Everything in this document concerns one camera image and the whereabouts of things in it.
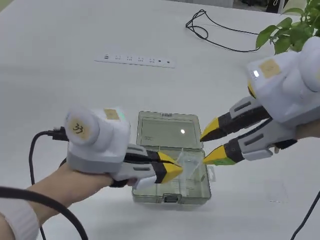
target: cable connector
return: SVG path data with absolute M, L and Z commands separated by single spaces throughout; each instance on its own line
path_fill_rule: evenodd
M 66 129 L 63 126 L 60 128 L 54 128 L 52 131 L 50 131 L 50 136 L 52 136 L 53 140 L 69 142 Z

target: black cable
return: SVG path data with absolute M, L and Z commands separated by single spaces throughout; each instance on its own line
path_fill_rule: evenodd
M 228 30 L 231 30 L 231 31 L 235 31 L 235 32 L 238 32 L 238 33 L 245 33 L 245 34 L 252 34 L 252 35 L 258 35 L 258 33 L 254 33 L 254 32 L 250 32 L 250 31 L 243 31 L 243 30 L 238 30 L 238 29 L 233 29 L 233 28 L 230 28 L 230 27 L 227 27 L 227 26 L 223 26 L 221 24 L 218 24 L 217 22 L 213 21 L 207 14 L 207 12 L 203 9 L 199 10 L 197 13 L 195 13 L 193 15 L 193 17 L 191 18 L 191 20 L 189 20 L 186 24 L 185 24 L 185 27 L 187 29 L 189 29 L 191 32 L 193 32 L 198 38 L 202 39 L 202 40 L 205 40 L 207 41 L 208 43 L 211 43 L 213 45 L 216 45 L 216 46 L 219 46 L 221 48 L 224 48 L 224 49 L 227 49 L 227 50 L 230 50 L 230 51 L 234 51 L 234 52 L 238 52 L 238 53 L 252 53 L 252 52 L 255 52 L 257 50 L 260 49 L 260 47 L 256 48 L 256 49 L 253 49 L 253 50 L 237 50 L 237 49 L 233 49 L 233 48 L 230 48 L 230 47 L 227 47 L 227 46 L 223 46 L 219 43 L 216 43 L 216 42 L 213 42 L 211 40 L 209 40 L 209 33 L 208 31 L 202 27 L 202 26 L 198 26 L 198 25 L 194 25 L 194 20 L 201 17 L 202 15 L 205 15 L 212 23 L 214 23 L 215 25 L 221 27 L 221 28 L 224 28 L 224 29 L 228 29 Z M 201 29 L 205 32 L 205 35 L 206 36 L 202 36 L 200 33 L 198 33 L 195 29 Z
M 35 145 L 36 145 L 36 141 L 38 140 L 38 138 L 40 138 L 41 136 L 47 136 L 50 134 L 50 131 L 42 131 L 39 132 L 38 134 L 36 134 L 31 142 L 31 146 L 30 146 L 30 151 L 29 151 L 29 169 L 30 169 L 30 178 L 31 178 L 31 184 L 34 185 L 35 184 L 35 173 L 34 173 L 34 163 L 33 163 L 33 154 L 34 154 L 34 150 L 35 150 Z M 42 226 L 40 226 L 40 233 L 42 236 L 43 240 L 47 240 L 44 229 Z
M 316 195 L 315 199 L 313 200 L 313 203 L 311 205 L 311 207 L 309 208 L 309 211 L 307 212 L 307 214 L 305 215 L 302 223 L 300 224 L 300 226 L 294 231 L 292 237 L 290 238 L 290 240 L 294 240 L 295 237 L 297 236 L 297 234 L 300 232 L 300 230 L 304 227 L 304 225 L 306 224 L 308 218 L 310 217 L 312 211 L 314 210 L 317 202 L 320 199 L 320 191 L 318 192 L 318 194 Z
M 67 141 L 67 135 L 66 135 L 66 130 L 64 127 L 61 127 L 60 129 L 55 129 L 53 131 L 41 131 L 37 133 L 31 142 L 30 146 L 30 151 L 29 151 L 29 170 L 30 170 L 30 179 L 31 179 L 31 184 L 34 185 L 35 182 L 35 173 L 34 173 L 34 163 L 33 163 L 33 155 L 34 155 L 34 150 L 36 146 L 36 142 L 38 138 L 41 136 L 51 136 L 52 139 L 54 140 L 61 140 L 61 141 Z M 47 240 L 44 229 L 42 226 L 40 226 L 40 233 L 42 236 L 43 240 Z
M 74 225 L 82 240 L 88 240 L 86 230 L 78 218 L 68 208 L 50 197 L 29 190 L 0 186 L 0 198 L 26 200 L 54 209 Z

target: electrical outlet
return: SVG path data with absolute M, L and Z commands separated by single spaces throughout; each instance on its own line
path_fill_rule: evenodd
M 166 58 L 162 57 L 146 57 L 136 56 L 130 54 L 110 54 L 106 53 L 102 57 L 98 57 L 95 62 L 103 63 L 116 63 L 116 64 L 131 64 L 131 65 L 143 65 L 152 67 L 172 68 L 174 69 L 176 64 Z

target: white table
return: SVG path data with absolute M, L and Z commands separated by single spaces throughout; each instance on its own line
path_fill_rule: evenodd
M 184 24 L 200 8 L 220 24 L 252 32 L 281 19 L 160 0 L 15 0 L 1 12 L 0 184 L 30 184 L 33 135 L 62 125 L 73 104 L 123 107 L 135 143 L 139 111 L 196 114 L 204 129 L 247 96 L 246 63 L 272 55 L 272 47 L 236 53 L 199 40 Z M 200 22 L 219 43 L 254 48 L 254 36 Z M 176 68 L 94 62 L 108 51 L 170 58 Z M 227 140 L 206 143 L 205 151 Z M 212 200 L 192 212 L 134 204 L 129 187 L 103 189 L 70 209 L 93 240 L 289 239 L 319 190 L 318 145 L 307 139 L 270 159 L 216 167 Z M 38 142 L 36 181 L 58 167 L 66 147 L 49 137 Z M 269 201 L 269 194 L 283 200 L 284 192 L 287 202 Z M 319 221 L 316 207 L 297 239 L 313 239 Z M 49 220 L 44 230 L 48 240 L 79 239 L 62 216 Z

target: human hand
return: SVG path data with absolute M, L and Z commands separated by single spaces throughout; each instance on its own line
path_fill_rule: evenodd
M 305 138 L 320 138 L 320 119 L 297 126 L 295 139 Z M 279 153 L 279 148 L 274 147 L 274 153 Z

